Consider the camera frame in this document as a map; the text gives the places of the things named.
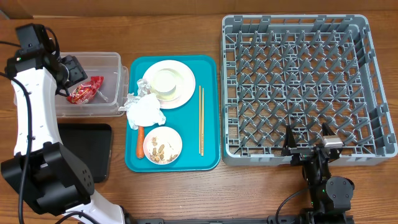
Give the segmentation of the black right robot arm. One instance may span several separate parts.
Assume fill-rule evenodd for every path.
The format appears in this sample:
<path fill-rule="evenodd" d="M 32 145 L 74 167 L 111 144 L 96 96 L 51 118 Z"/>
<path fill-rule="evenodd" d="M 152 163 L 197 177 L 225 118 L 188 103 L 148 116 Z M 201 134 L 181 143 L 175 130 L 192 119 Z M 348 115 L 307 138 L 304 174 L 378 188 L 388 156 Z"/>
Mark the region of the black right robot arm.
<path fill-rule="evenodd" d="M 290 165 L 301 166 L 307 188 L 286 198 L 275 213 L 276 223 L 353 223 L 353 217 L 346 216 L 351 209 L 354 193 L 352 180 L 332 176 L 329 162 L 340 157 L 343 141 L 327 125 L 322 124 L 322 142 L 314 146 L 298 147 L 292 128 L 288 125 L 282 148 L 283 156 L 290 156 Z M 292 198 L 308 192 L 311 207 L 304 208 L 296 216 L 280 215 L 282 207 Z"/>

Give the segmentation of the orange carrot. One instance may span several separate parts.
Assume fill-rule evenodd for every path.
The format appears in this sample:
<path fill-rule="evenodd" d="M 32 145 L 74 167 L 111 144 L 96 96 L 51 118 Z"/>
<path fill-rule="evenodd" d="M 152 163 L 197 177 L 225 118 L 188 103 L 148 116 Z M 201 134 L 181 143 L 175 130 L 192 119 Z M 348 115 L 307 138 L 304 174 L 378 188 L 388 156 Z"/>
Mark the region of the orange carrot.
<path fill-rule="evenodd" d="M 136 142 L 136 157 L 138 159 L 142 159 L 144 157 L 144 149 L 143 149 L 144 138 L 145 138 L 144 127 L 139 126 L 137 133 L 137 142 Z"/>

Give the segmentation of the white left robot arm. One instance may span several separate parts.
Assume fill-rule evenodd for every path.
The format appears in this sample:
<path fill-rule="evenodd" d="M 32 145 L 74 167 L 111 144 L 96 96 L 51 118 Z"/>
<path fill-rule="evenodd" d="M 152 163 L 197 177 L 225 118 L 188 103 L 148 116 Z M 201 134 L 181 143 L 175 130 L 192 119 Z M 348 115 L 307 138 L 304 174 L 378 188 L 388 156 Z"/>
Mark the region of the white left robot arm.
<path fill-rule="evenodd" d="M 49 213 L 60 221 L 132 223 L 122 206 L 95 190 L 88 166 L 67 149 L 58 131 L 55 97 L 87 78 L 76 57 L 60 56 L 53 31 L 42 24 L 16 29 L 17 52 L 7 60 L 3 77 L 17 100 L 17 141 L 1 174 L 18 193 L 18 206 Z"/>

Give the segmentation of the cream plastic cup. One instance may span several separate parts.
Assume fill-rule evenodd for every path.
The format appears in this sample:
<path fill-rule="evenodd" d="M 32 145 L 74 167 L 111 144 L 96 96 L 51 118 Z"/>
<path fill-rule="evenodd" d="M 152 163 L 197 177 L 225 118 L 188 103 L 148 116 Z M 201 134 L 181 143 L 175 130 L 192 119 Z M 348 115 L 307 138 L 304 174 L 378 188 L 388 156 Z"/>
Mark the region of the cream plastic cup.
<path fill-rule="evenodd" d="M 155 73 L 152 87 L 159 98 L 170 98 L 176 86 L 175 74 L 171 70 L 163 69 Z"/>

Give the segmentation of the white napkin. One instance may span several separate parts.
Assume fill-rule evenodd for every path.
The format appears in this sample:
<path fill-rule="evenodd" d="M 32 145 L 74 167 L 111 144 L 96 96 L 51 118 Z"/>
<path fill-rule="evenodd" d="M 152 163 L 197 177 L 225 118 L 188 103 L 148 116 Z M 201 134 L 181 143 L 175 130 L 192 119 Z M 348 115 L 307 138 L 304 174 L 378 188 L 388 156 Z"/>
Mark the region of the white napkin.
<path fill-rule="evenodd" d="M 127 102 L 124 105 L 129 126 L 133 130 L 138 127 L 149 127 L 155 124 L 163 125 L 166 117 L 160 110 L 160 101 L 154 93 L 143 97 L 127 95 Z"/>

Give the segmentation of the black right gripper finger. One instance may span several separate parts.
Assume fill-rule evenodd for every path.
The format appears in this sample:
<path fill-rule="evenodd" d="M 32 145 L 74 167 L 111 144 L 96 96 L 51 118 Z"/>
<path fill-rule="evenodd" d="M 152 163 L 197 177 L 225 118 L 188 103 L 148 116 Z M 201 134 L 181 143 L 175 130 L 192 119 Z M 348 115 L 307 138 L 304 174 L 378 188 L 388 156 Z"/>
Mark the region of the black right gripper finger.
<path fill-rule="evenodd" d="M 291 150 L 296 149 L 296 142 L 290 125 L 286 126 L 284 145 L 282 147 L 282 156 L 291 156 Z"/>
<path fill-rule="evenodd" d="M 327 123 L 322 124 L 322 135 L 323 136 L 333 136 L 335 133 L 331 130 Z"/>

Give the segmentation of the rice and peanut scraps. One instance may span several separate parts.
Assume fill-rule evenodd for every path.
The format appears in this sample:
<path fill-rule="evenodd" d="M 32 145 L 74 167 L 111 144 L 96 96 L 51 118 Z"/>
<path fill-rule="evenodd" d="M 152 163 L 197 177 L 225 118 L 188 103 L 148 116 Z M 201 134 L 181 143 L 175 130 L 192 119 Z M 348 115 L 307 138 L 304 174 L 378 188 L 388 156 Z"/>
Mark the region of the rice and peanut scraps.
<path fill-rule="evenodd" d="M 180 151 L 174 148 L 168 141 L 154 137 L 149 143 L 151 161 L 156 164 L 170 163 L 177 158 Z"/>

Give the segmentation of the red snack wrapper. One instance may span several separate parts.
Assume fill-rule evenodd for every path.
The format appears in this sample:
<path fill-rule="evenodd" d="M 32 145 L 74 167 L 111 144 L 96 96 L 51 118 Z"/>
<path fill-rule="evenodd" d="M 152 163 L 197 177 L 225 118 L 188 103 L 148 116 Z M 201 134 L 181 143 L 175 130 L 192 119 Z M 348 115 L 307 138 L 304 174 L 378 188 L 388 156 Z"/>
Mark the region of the red snack wrapper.
<path fill-rule="evenodd" d="M 78 85 L 67 97 L 67 101 L 76 105 L 90 102 L 101 88 L 103 81 L 102 76 L 91 77 L 90 81 Z"/>

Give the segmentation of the small pink bowl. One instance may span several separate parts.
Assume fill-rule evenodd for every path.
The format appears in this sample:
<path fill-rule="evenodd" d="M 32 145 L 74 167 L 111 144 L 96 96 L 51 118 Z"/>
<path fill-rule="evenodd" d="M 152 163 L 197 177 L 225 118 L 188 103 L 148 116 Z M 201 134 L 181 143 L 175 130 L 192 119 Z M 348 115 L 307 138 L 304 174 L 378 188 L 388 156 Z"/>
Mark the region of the small pink bowl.
<path fill-rule="evenodd" d="M 182 138 L 176 130 L 160 126 L 151 130 L 144 138 L 145 157 L 155 165 L 171 164 L 182 151 Z"/>

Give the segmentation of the foil wrapper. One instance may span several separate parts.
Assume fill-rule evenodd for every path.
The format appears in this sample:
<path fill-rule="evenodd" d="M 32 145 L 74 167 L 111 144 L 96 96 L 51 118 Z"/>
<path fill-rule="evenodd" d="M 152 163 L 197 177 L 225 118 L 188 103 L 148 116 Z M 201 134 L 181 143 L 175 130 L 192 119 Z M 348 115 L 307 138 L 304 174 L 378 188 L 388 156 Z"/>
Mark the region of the foil wrapper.
<path fill-rule="evenodd" d="M 127 100 L 123 106 L 119 107 L 119 111 L 127 111 L 132 105 L 138 103 L 144 96 L 150 94 L 150 84 L 147 80 L 139 79 L 137 81 L 137 95 L 133 93 L 127 94 Z"/>

